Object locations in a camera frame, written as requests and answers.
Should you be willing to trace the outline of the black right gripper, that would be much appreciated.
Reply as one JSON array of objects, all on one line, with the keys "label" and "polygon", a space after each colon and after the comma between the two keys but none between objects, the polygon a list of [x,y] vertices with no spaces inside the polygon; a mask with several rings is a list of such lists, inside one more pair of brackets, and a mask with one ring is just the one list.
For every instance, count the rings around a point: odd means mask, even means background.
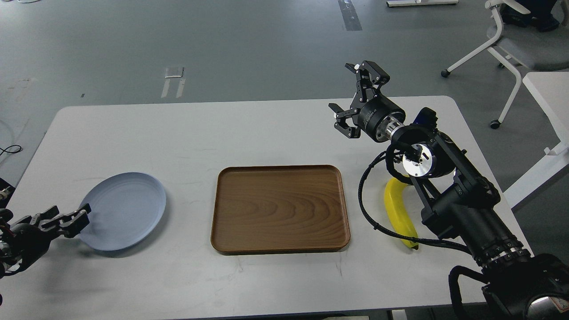
[{"label": "black right gripper", "polygon": [[[336,103],[329,103],[329,108],[335,115],[334,128],[349,139],[360,138],[362,131],[375,142],[386,142],[389,140],[385,134],[386,118],[391,116],[400,122],[406,118],[403,109],[381,95],[381,87],[390,81],[390,75],[374,61],[346,63],[345,67],[356,75],[356,94],[349,110],[343,110]],[[348,118],[352,119],[355,126],[348,125]]]}]

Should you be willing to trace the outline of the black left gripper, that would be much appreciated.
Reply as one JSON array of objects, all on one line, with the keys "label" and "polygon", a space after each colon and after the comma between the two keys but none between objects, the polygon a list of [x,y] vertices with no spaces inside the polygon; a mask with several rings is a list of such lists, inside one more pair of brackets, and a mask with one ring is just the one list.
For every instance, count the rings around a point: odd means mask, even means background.
[{"label": "black left gripper", "polygon": [[73,238],[89,224],[91,206],[86,203],[70,213],[60,213],[57,205],[44,212],[27,215],[1,227],[0,277],[16,275],[28,269],[49,249],[50,238]]}]

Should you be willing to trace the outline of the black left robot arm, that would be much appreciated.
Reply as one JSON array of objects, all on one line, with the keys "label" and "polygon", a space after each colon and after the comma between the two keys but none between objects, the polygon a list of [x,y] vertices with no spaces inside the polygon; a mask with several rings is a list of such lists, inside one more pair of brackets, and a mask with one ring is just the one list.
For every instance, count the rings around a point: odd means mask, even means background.
[{"label": "black left robot arm", "polygon": [[36,263],[58,237],[74,238],[90,223],[91,206],[87,203],[77,210],[61,214],[57,205],[36,215],[24,216],[11,222],[13,212],[6,206],[16,188],[1,180],[0,198],[0,277],[9,277],[26,271]]}]

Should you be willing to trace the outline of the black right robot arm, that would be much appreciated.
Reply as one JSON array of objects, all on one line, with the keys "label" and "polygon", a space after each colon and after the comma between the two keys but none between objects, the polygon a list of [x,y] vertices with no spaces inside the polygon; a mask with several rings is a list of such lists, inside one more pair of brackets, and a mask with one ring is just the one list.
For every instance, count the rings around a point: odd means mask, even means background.
[{"label": "black right robot arm", "polygon": [[[551,254],[532,256],[494,210],[500,200],[496,187],[466,157],[466,151],[437,129],[437,114],[424,107],[406,125],[406,113],[381,93],[390,77],[374,61],[346,63],[356,76],[356,92],[349,109],[330,103],[335,128],[349,139],[367,134],[378,143],[389,142],[362,174],[358,203],[366,220],[388,236],[449,248],[471,255],[480,272],[456,266],[449,273],[453,311],[464,310],[460,276],[483,283],[482,294],[500,320],[566,320],[568,266]],[[423,203],[421,222],[437,239],[404,236],[388,230],[366,211],[362,193],[369,173],[384,161],[397,181],[415,187]]]}]

